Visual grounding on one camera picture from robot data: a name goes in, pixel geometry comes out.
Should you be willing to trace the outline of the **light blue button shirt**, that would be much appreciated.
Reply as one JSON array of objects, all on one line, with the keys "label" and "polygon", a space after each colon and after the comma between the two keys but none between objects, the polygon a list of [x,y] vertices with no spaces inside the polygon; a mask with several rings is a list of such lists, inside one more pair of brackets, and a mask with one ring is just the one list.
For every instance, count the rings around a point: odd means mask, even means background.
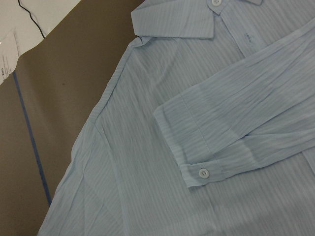
[{"label": "light blue button shirt", "polygon": [[315,3],[146,0],[41,236],[312,236]]}]

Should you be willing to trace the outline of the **clear plastic bag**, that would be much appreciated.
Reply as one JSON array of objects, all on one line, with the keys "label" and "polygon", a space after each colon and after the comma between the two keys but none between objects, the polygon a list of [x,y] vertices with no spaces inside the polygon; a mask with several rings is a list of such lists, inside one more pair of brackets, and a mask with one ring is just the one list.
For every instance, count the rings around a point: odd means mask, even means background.
[{"label": "clear plastic bag", "polygon": [[2,84],[16,68],[20,49],[16,29],[13,28],[0,40],[0,83]]}]

